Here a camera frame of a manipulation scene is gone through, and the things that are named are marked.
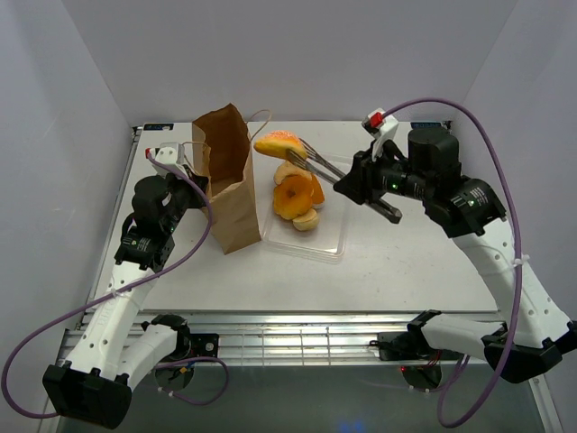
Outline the brown paper bag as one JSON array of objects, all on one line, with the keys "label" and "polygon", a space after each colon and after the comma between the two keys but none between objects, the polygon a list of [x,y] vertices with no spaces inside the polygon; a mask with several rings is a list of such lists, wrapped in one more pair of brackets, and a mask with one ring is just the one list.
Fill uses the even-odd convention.
[{"label": "brown paper bag", "polygon": [[252,141],[240,111],[228,104],[200,116],[192,123],[188,145],[193,170],[209,180],[211,233],[223,253],[258,243]]}]

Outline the orange bread wedge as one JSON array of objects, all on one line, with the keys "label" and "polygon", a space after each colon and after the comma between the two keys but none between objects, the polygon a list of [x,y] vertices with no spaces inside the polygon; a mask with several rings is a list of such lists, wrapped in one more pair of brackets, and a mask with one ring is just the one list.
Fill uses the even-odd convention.
[{"label": "orange bread wedge", "polygon": [[321,207],[325,203],[325,194],[315,174],[311,175],[311,182],[313,185],[313,194],[312,194],[313,207]]}]

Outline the small tan bread roll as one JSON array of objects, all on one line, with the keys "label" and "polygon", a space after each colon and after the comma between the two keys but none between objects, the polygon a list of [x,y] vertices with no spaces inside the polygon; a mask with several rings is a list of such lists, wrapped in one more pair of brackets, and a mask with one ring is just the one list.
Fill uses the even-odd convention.
[{"label": "small tan bread roll", "polygon": [[310,208],[305,214],[297,216],[292,220],[293,226],[301,232],[315,229],[320,221],[320,217],[314,208]]}]

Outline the metal serving tongs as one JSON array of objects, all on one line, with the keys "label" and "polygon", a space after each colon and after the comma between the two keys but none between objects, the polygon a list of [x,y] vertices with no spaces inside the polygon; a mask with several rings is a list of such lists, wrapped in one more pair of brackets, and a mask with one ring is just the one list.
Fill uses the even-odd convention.
[{"label": "metal serving tongs", "polygon": [[[307,158],[304,159],[300,157],[298,154],[289,151],[288,152],[288,160],[293,163],[294,165],[298,166],[303,170],[307,170],[315,174],[317,177],[326,180],[331,185],[334,185],[338,181],[340,181],[344,176],[345,173],[335,167],[331,162],[326,160],[322,155],[320,155],[310,144],[306,141],[301,141],[304,144],[304,147],[307,150]],[[363,205],[368,207],[367,204],[372,203],[369,201],[364,201]]]}]

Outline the sugared half bun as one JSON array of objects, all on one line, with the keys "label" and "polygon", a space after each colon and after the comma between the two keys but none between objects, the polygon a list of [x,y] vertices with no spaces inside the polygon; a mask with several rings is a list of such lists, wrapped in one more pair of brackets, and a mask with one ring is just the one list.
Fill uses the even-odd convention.
[{"label": "sugared half bun", "polygon": [[253,145],[256,152],[265,156],[286,160],[289,151],[307,158],[307,150],[298,136],[290,131],[277,130],[260,137]]}]

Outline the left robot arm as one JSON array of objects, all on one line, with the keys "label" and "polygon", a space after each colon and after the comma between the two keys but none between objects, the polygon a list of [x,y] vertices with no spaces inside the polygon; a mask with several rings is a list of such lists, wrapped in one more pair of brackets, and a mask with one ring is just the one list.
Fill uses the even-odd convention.
[{"label": "left robot arm", "polygon": [[174,248],[173,232],[187,210],[202,208],[208,180],[168,173],[139,180],[134,187],[134,224],[126,226],[114,255],[112,275],[84,334],[63,365],[47,367],[42,384],[60,416],[117,428],[133,389],[161,360],[178,361],[191,352],[185,319],[156,317],[133,344],[126,338],[142,304]]}]

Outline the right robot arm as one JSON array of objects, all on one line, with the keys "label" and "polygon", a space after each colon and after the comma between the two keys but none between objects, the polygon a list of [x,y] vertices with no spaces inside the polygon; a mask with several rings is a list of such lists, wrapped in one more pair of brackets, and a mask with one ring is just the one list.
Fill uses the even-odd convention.
[{"label": "right robot arm", "polygon": [[408,133],[408,154],[391,140],[382,154],[357,152],[334,191],[359,205],[386,193],[420,201],[481,276],[503,319],[477,322],[437,310],[420,313],[405,333],[384,344],[402,357],[427,358],[449,350],[485,360],[493,369],[507,361],[501,378],[520,383],[559,364],[576,347],[576,323],[550,299],[529,263],[515,255],[512,220],[491,186],[463,175],[459,142],[443,127]]}]

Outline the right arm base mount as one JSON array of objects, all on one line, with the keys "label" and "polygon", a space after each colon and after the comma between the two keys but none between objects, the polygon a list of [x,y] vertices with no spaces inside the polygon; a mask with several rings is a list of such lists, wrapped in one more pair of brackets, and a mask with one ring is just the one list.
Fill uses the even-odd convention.
[{"label": "right arm base mount", "polygon": [[459,355],[448,350],[421,345],[408,331],[380,332],[369,342],[382,362],[400,362],[399,370],[410,389],[439,392],[444,386],[442,361],[457,361]]}]

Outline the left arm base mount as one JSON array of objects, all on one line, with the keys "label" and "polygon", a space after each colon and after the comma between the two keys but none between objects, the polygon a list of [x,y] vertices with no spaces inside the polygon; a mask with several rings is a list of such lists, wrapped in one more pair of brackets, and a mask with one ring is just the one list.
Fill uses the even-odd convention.
[{"label": "left arm base mount", "polygon": [[[190,348],[183,359],[190,357],[218,357],[219,348],[218,334],[193,334],[190,340]],[[194,377],[195,367],[193,362],[172,366],[154,372],[157,384],[169,391],[182,391]]]}]

